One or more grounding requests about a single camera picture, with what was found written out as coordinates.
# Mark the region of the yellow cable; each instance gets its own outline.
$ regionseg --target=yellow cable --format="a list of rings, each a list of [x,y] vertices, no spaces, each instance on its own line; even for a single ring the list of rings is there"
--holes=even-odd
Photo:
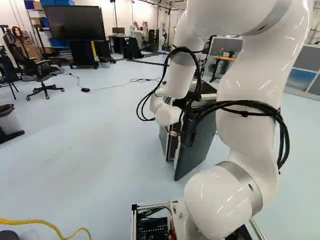
[[[62,236],[60,230],[55,225],[53,225],[52,223],[45,221],[45,220],[39,220],[39,219],[9,220],[9,219],[5,219],[5,218],[0,217],[0,224],[4,224],[4,225],[44,224],[44,225],[52,228],[53,230],[55,230],[61,240],[69,240],[69,239],[73,238],[79,231],[83,230],[88,233],[89,239],[92,240],[89,230],[84,227],[79,228],[77,231],[75,231],[70,236],[64,237],[64,236]]]

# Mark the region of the wooden desk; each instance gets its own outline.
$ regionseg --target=wooden desk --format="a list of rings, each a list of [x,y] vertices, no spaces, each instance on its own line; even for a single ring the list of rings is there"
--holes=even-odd
[[[230,61],[230,62],[235,62],[236,59],[234,57],[228,57],[228,56],[215,56],[214,59],[216,59],[216,64],[213,70],[212,78],[210,80],[210,83],[212,83],[216,79],[216,72],[218,69],[218,65],[220,61]]]
[[[224,61],[231,61],[231,62],[235,62],[236,61],[236,59],[234,57],[228,57],[228,56],[215,56],[214,59],[224,60]]]

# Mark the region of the computer monitor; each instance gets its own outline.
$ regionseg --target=computer monitor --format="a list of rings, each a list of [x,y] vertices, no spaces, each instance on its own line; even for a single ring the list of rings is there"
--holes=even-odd
[[[211,43],[210,56],[218,56],[223,48],[225,53],[241,52],[243,39],[237,37],[214,37]]]
[[[52,37],[62,40],[106,40],[99,6],[45,6]]]
[[[113,27],[112,33],[113,34],[125,34],[125,28],[124,27]]]

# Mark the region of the black device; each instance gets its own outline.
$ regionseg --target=black device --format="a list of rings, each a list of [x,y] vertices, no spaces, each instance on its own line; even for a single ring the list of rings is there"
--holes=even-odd
[[[90,92],[90,88],[82,87],[81,91],[84,93],[88,93],[88,92]]]
[[[52,37],[63,40],[106,40],[99,6],[44,6]]]

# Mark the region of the trash can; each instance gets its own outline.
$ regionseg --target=trash can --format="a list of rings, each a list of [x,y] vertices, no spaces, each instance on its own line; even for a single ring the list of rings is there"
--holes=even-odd
[[[22,131],[14,109],[13,104],[0,105],[0,128],[7,136]]]

